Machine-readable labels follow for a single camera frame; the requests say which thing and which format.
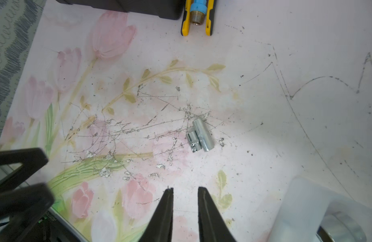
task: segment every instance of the gray zigzag fabric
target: gray zigzag fabric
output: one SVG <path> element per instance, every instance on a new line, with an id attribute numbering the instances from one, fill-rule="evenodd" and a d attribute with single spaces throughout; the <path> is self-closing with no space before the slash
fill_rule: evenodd
<path id="1" fill-rule="evenodd" d="M 46 0 L 0 0 L 0 134 Z"/>

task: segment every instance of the clear plastic container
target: clear plastic container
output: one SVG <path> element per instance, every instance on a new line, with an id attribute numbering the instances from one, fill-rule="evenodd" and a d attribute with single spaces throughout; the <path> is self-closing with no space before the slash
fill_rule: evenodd
<path id="1" fill-rule="evenodd" d="M 324 216 L 336 212 L 357 222 L 367 242 L 372 242 L 372 209 L 309 180 L 295 178 L 284 197 L 268 242 L 317 241 L 316 233 Z"/>

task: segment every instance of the pink tulip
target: pink tulip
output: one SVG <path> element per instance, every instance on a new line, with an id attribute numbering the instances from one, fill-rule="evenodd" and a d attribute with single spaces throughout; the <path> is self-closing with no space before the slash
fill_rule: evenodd
<path id="1" fill-rule="evenodd" d="M 124 188 L 122 205 L 130 218 L 139 220 L 149 211 L 155 187 L 141 174 L 135 175 Z"/>
<path id="2" fill-rule="evenodd" d="M 13 117 L 9 117 L 6 119 L 6 123 L 4 123 L 2 134 L 0 136 L 0 142 L 13 142 L 16 138 L 21 136 L 24 131 L 25 128 L 23 123 L 15 122 L 13 125 Z"/>
<path id="3" fill-rule="evenodd" d="M 77 218 L 86 218 L 92 199 L 93 191 L 88 189 L 87 182 L 83 182 L 80 188 L 73 194 L 72 214 Z"/>
<path id="4" fill-rule="evenodd" d="M 97 58 L 123 54 L 136 34 L 136 27 L 127 26 L 127 13 L 107 11 L 96 23 L 92 46 Z"/>
<path id="5" fill-rule="evenodd" d="M 109 130 L 104 120 L 96 119 L 76 138 L 77 150 L 81 159 L 102 154 L 110 140 Z"/>
<path id="6" fill-rule="evenodd" d="M 53 88 L 44 81 L 37 81 L 31 76 L 24 86 L 24 100 L 27 114 L 32 119 L 39 119 L 48 109 L 53 99 Z"/>
<path id="7" fill-rule="evenodd" d="M 81 64 L 81 50 L 66 48 L 58 52 L 55 85 L 59 93 L 67 91 L 75 82 Z"/>

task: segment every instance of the threaded brass connector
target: threaded brass connector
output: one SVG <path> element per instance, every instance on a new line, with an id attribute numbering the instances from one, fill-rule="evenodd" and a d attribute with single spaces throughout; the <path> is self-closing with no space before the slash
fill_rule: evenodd
<path id="1" fill-rule="evenodd" d="M 192 11 L 191 12 L 191 23 L 195 25 L 203 24 L 203 20 L 205 18 L 205 14 L 200 11 Z"/>

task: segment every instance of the yellow tool handle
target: yellow tool handle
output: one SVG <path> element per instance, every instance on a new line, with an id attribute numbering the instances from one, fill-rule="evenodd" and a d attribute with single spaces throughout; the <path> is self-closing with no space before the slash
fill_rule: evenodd
<path id="1" fill-rule="evenodd" d="M 185 11 L 183 12 L 181 35 L 187 36 L 190 29 L 190 7 L 193 0 L 186 0 Z"/>
<path id="2" fill-rule="evenodd" d="M 208 11 L 206 15 L 206 34 L 211 36 L 213 34 L 213 24 L 214 24 L 214 13 L 215 13 L 215 5 L 217 4 L 217 0 L 209 0 L 208 2 Z"/>

